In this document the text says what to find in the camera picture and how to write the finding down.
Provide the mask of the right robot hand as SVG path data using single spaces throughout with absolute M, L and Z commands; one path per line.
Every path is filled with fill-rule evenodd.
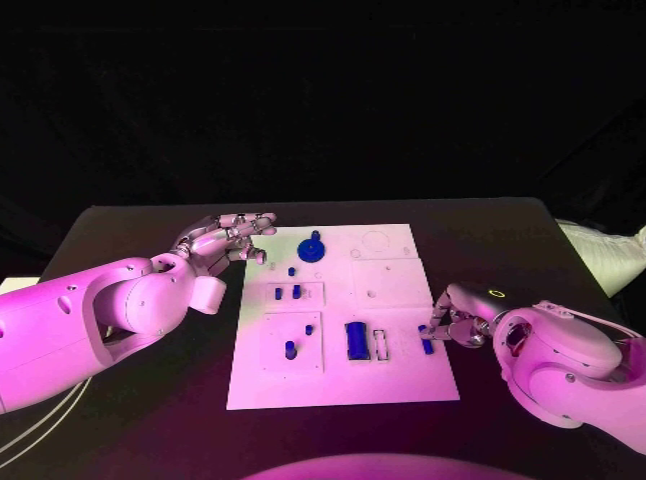
M 480 348 L 493 337 L 500 318 L 511 309 L 507 295 L 500 290 L 451 283 L 435 301 L 429 323 L 418 328 L 419 338 Z

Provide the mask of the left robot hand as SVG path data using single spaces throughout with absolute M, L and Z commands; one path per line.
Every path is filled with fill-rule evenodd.
M 197 276 L 216 277 L 229 264 L 266 262 L 266 252 L 253 246 L 252 236 L 277 233 L 274 213 L 207 216 L 184 229 L 170 253 L 181 257 Z

